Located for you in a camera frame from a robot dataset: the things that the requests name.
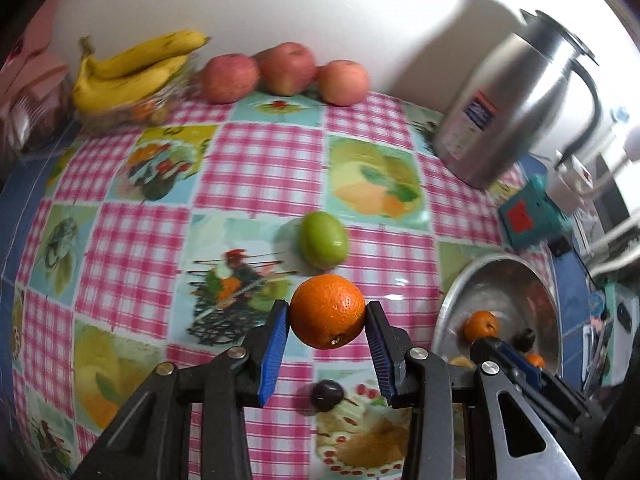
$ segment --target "kettle spout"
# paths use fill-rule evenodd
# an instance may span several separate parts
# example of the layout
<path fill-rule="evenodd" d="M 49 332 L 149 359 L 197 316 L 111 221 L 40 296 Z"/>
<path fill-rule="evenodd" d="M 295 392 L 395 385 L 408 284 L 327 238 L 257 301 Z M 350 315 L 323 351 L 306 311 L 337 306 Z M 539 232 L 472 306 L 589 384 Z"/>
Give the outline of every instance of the kettle spout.
<path fill-rule="evenodd" d="M 520 13 L 522 14 L 522 17 L 524 18 L 524 21 L 525 23 L 527 23 L 527 25 L 529 25 L 531 20 L 533 20 L 536 17 L 535 14 L 531 14 L 530 12 L 527 12 L 524 9 L 520 9 Z"/>

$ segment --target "white wall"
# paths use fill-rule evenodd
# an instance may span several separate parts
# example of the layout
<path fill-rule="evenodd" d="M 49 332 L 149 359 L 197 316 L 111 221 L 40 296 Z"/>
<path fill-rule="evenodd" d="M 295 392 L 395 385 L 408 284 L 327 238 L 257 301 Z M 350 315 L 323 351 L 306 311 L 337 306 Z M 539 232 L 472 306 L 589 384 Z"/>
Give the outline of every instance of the white wall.
<path fill-rule="evenodd" d="M 60 0 L 51 49 L 75 69 L 78 38 L 86 34 L 99 57 L 187 27 L 212 37 L 202 50 L 205 59 L 299 41 L 319 62 L 361 62 L 377 91 L 444 110 L 472 67 L 516 27 L 518 9 L 540 9 L 594 51 L 600 68 L 583 63 L 601 88 L 605 108 L 640 105 L 634 102 L 640 54 L 603 0 L 498 1 Z M 551 155 L 588 122 L 590 95 L 572 79 L 561 116 L 536 152 Z"/>

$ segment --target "table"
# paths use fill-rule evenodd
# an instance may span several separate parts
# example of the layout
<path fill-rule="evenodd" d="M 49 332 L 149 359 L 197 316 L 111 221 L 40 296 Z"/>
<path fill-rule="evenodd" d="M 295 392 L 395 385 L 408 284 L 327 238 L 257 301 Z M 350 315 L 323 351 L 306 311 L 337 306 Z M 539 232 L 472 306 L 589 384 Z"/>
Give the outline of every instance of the table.
<path fill-rule="evenodd" d="M 525 182 L 518 165 L 491 193 L 460 182 L 431 151 L 439 119 L 377 93 L 338 108 L 255 92 L 233 105 L 185 101 L 159 128 L 81 132 L 58 158 L 27 161 L 38 171 L 2 196 L 28 198 L 2 220 L 14 236 L 0 242 L 0 303 L 12 317 L 14 427 L 46 477 L 70 475 L 155 364 L 206 362 L 290 299 L 315 273 L 295 243 L 307 212 L 343 221 L 351 253 L 333 272 L 428 347 L 457 273 L 504 250 L 495 204 Z M 546 247 L 521 256 L 556 297 Z M 309 413 L 308 387 L 324 378 L 351 408 Z M 255 479 L 399 478 L 408 419 L 380 397 L 364 334 L 334 351 L 290 334 L 276 393 L 245 418 Z M 53 452 L 51 437 L 62 441 Z"/>

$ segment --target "kettle lid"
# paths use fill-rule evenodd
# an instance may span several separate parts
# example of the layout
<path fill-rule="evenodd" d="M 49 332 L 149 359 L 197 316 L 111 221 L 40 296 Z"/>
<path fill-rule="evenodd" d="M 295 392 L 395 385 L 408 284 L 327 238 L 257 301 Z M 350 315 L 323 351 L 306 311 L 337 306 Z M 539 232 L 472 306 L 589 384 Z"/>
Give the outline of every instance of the kettle lid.
<path fill-rule="evenodd" d="M 578 36 L 568 31 L 560 23 L 556 22 L 556 20 L 554 20 L 551 16 L 537 9 L 535 15 L 523 9 L 520 9 L 520 12 L 527 22 L 525 28 L 532 26 L 535 27 L 536 24 L 542 22 L 544 25 L 546 25 L 545 28 L 550 28 L 555 33 L 559 34 L 564 40 L 570 43 L 574 47 L 578 55 L 584 54 L 585 56 L 589 57 L 595 64 L 598 64 L 591 49 L 586 46 L 584 42 L 580 38 L 578 38 Z"/>

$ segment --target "label on kettle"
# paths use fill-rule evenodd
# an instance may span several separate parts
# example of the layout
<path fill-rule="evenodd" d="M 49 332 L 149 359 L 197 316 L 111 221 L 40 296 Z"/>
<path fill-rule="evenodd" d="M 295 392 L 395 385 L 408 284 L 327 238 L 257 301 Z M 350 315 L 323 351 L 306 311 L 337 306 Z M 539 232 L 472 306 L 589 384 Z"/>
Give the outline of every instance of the label on kettle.
<path fill-rule="evenodd" d="M 462 158 L 471 145 L 484 132 L 494 118 L 496 108 L 478 92 L 463 112 L 460 112 L 455 124 L 442 138 L 447 151 L 456 160 Z"/>

